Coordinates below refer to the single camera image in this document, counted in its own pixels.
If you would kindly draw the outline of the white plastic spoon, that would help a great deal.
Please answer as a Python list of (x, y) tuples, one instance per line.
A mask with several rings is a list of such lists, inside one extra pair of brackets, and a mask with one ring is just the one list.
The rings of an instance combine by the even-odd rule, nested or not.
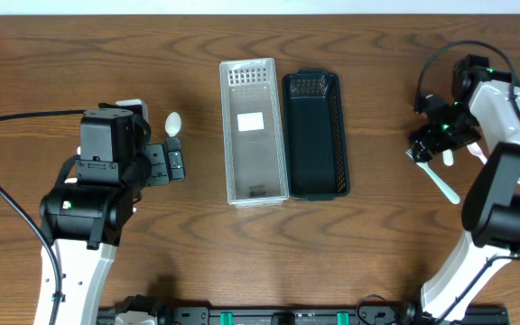
[(175, 137), (181, 131), (181, 126), (181, 116), (177, 112), (172, 112), (166, 118), (164, 129), (169, 137)]

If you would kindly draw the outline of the white plastic fork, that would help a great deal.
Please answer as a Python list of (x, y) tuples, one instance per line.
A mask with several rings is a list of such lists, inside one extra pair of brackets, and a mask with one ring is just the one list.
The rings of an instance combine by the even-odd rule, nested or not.
[(448, 150), (445, 150), (441, 153), (442, 155), (442, 160), (443, 160), (443, 163), (446, 165), (446, 166), (452, 166), (454, 164), (454, 157), (453, 157), (453, 152), (452, 150), (448, 149)]
[(478, 143), (472, 143), (472, 144), (468, 144), (467, 145), (467, 149), (469, 150), (469, 153), (472, 154), (473, 156), (479, 158), (479, 160), (483, 163), (483, 164), (486, 164), (488, 162), (488, 158), (486, 157), (486, 155), (483, 153), (482, 149), (480, 148), (480, 146), (478, 145)]
[(421, 168), (435, 183), (438, 189), (443, 193), (443, 195), (452, 203), (452, 204), (460, 204), (460, 196), (456, 193), (456, 191), (451, 188), (436, 172), (434, 172), (427, 162), (417, 162), (413, 158), (413, 152), (411, 149), (405, 151), (406, 154), (416, 163), (416, 165)]

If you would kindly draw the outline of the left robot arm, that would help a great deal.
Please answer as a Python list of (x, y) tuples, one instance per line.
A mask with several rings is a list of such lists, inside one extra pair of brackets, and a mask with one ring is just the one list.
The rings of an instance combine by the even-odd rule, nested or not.
[(141, 99), (101, 103), (84, 112), (80, 147), (61, 167), (40, 205), (42, 232), (56, 260), (42, 264), (37, 324), (93, 324), (124, 224), (145, 187), (185, 177), (178, 133), (166, 118), (164, 144), (150, 141)]

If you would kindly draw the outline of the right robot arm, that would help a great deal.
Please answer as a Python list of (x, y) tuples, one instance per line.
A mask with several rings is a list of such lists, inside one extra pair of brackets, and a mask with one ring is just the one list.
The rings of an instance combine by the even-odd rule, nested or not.
[(468, 55), (453, 67), (450, 104), (419, 96), (414, 110), (428, 118), (409, 135), (408, 155), (422, 169), (439, 153), (485, 140), (489, 157), (462, 200), (464, 231), (439, 272), (422, 285), (402, 324), (460, 322), (471, 301), (505, 265), (520, 260), (520, 81)]

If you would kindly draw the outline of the white perforated plastic basket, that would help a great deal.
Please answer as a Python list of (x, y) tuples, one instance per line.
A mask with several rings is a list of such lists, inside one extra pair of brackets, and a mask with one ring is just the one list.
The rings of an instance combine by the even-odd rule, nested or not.
[[(227, 203), (280, 205), (289, 198), (283, 122), (274, 59), (219, 64)], [(263, 130), (239, 132), (237, 115), (262, 112)]]

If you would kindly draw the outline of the white label sticker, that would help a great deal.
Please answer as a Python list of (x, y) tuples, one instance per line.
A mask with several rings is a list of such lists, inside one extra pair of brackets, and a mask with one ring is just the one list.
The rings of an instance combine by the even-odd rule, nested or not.
[(263, 130), (265, 128), (263, 113), (254, 112), (238, 114), (237, 128), (239, 132)]

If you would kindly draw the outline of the black perforated plastic basket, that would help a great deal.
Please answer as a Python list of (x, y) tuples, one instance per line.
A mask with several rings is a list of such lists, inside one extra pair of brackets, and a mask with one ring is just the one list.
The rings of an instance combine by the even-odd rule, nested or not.
[(299, 200), (334, 200), (350, 193), (339, 77), (298, 70), (282, 79), (289, 191)]

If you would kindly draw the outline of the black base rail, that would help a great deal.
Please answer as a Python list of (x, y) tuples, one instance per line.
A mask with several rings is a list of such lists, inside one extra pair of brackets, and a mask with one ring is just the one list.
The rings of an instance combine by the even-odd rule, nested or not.
[(171, 306), (141, 295), (129, 296), (112, 309), (97, 313), (96, 325), (392, 325), (446, 324), (422, 314), (411, 304), (400, 310), (391, 302), (373, 302), (347, 308), (249, 309)]

